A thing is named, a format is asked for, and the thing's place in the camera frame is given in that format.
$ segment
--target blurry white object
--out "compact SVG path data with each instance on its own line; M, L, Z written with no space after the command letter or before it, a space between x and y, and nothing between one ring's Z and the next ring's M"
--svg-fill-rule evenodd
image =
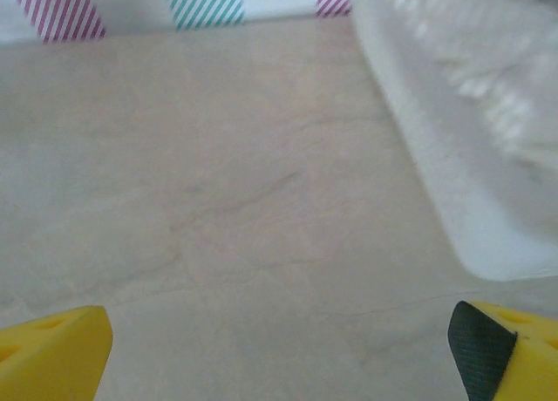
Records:
M365 55L456 253L498 281L558 275L558 176L525 164L557 168L555 12L533 1L353 0ZM520 18L529 8L540 12Z

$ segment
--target yellow object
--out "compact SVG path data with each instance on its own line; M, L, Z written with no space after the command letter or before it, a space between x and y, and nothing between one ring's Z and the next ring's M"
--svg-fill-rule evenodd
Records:
M102 307L0 330L0 400L92 401L111 347Z
M455 326L461 325L460 331L453 332L454 337L460 337L460 345L454 344L453 354L462 359L469 356L461 364L468 366L474 364L474 368L466 373L477 372L478 376L468 379L470 385L477 385L475 390L479 391L479 377L485 377L492 373L493 368L502 361L503 369L500 373L500 381L493 387L494 393L485 391L488 386L482 388L482 394L478 399L492 399L493 401L555 401L558 400L558 321L536 316L523 311L503 308L485 302L470 302L461 306L461 312L474 322L471 326L463 326L463 318L456 319ZM454 317L459 310L456 307ZM464 336L469 336L469 341L477 340L474 345L465 343ZM510 344L507 349L505 341ZM473 354L476 350L484 351L485 354ZM467 387L467 379L464 369L460 370Z

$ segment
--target white object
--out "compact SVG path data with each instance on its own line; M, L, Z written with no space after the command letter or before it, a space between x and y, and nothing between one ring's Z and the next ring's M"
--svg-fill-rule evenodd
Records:
M386 0L353 0L364 52L463 264L491 280L558 275L558 181L511 164Z

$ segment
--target beige floor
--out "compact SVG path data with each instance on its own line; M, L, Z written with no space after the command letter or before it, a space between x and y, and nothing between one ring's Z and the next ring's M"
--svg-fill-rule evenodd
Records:
M462 270L350 20L0 51L0 325L102 303L98 400L465 400Z

